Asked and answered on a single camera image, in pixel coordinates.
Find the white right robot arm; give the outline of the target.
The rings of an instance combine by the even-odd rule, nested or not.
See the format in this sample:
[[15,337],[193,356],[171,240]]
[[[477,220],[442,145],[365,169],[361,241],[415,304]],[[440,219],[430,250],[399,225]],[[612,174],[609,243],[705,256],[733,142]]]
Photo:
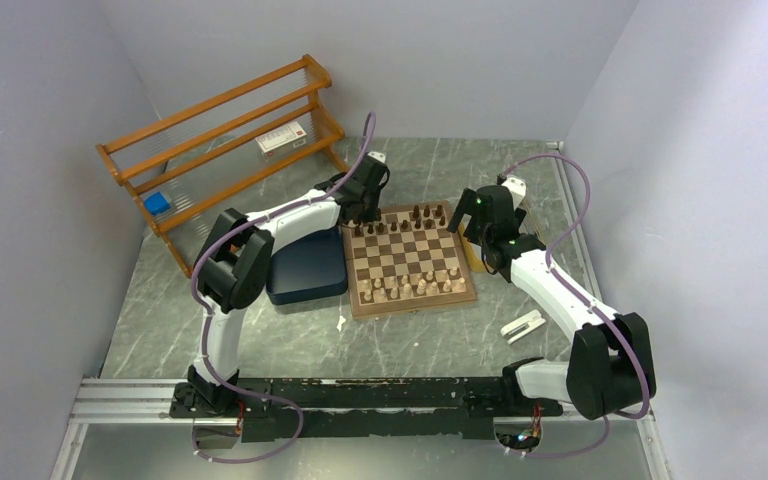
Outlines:
[[[449,231],[479,246],[485,269],[529,295],[571,343],[568,361],[528,359],[507,368],[502,406],[522,414],[537,399],[572,405],[594,420],[608,414],[640,418],[657,387],[649,330],[636,313],[620,314],[589,295],[560,268],[534,235],[520,232],[525,212],[510,182],[465,189]],[[633,414],[630,407],[640,405]]]

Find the blue small object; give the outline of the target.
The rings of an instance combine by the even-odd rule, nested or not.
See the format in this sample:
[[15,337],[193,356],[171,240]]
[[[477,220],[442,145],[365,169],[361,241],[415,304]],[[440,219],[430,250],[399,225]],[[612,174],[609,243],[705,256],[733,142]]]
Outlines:
[[143,199],[144,208],[151,216],[157,216],[172,208],[171,201],[163,192],[155,192]]

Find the blue metal tin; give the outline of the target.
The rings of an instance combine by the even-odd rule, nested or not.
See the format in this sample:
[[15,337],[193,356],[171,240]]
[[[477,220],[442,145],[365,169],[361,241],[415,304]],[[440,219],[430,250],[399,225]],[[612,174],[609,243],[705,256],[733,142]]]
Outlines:
[[307,235],[273,254],[265,291],[277,306],[342,295],[348,290],[338,227]]

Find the light chess pieces row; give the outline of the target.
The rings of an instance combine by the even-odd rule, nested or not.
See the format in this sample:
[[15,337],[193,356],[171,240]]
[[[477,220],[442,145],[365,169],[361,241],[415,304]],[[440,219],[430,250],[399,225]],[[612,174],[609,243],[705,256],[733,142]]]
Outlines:
[[360,305],[385,305],[419,300],[426,303],[469,301],[474,297],[471,280],[457,267],[420,273],[372,276],[357,281]]

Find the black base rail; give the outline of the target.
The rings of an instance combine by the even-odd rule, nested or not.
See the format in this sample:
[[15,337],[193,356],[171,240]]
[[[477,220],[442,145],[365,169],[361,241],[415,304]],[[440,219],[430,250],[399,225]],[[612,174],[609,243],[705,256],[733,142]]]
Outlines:
[[169,415],[197,425],[228,420],[241,442],[301,438],[458,435],[494,440],[504,418],[558,417],[557,401],[520,396],[505,376],[370,379],[240,378],[239,394],[217,412],[187,381],[174,388]]

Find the wooden chess board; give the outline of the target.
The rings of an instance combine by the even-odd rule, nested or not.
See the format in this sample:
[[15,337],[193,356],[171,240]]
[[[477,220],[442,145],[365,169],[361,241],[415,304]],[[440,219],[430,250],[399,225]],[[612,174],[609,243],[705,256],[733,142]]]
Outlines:
[[[415,221],[412,218],[412,210],[415,205],[419,206],[421,213],[422,228],[419,231],[413,229]],[[435,226],[430,230],[424,228],[426,219],[423,218],[423,210],[426,205],[431,208],[431,216],[428,219],[433,219],[435,222]],[[440,227],[438,225],[440,218],[434,217],[437,205],[443,207],[443,216],[446,217],[445,227]],[[447,231],[451,213],[452,208],[447,201],[396,205],[382,208],[379,221],[367,224],[348,223],[341,227],[347,261],[348,295],[352,316],[355,319],[378,318],[384,315],[461,305],[472,303],[477,299],[461,237],[457,233]],[[410,223],[410,230],[407,232],[401,231],[401,223],[404,220]],[[398,230],[390,232],[390,224],[394,221],[398,223]],[[385,233],[381,235],[376,232],[379,223],[383,223],[386,228]],[[366,233],[370,224],[374,225],[373,235]],[[353,236],[356,226],[361,227],[362,237]],[[356,298],[357,281],[359,278],[365,278],[365,274],[385,276],[448,270],[453,267],[457,267],[466,278],[471,280],[474,297],[469,301],[435,304],[411,300],[395,304],[362,306]]]

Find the white red box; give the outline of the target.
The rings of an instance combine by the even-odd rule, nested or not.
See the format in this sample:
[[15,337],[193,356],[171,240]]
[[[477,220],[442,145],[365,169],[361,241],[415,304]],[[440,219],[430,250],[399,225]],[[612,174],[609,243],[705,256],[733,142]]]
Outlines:
[[308,134],[298,121],[292,121],[255,138],[262,157],[285,157],[307,144]]

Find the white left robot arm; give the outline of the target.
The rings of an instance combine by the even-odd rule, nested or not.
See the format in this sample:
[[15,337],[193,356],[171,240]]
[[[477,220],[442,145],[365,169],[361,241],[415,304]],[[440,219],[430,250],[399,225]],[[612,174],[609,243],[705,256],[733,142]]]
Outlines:
[[209,414],[221,416],[235,406],[242,321],[266,286],[273,255],[341,224],[376,221],[388,179],[385,154],[372,151],[349,172],[293,201],[248,215],[228,209],[216,220],[191,276],[191,294],[202,308],[203,322],[187,374],[197,403]]

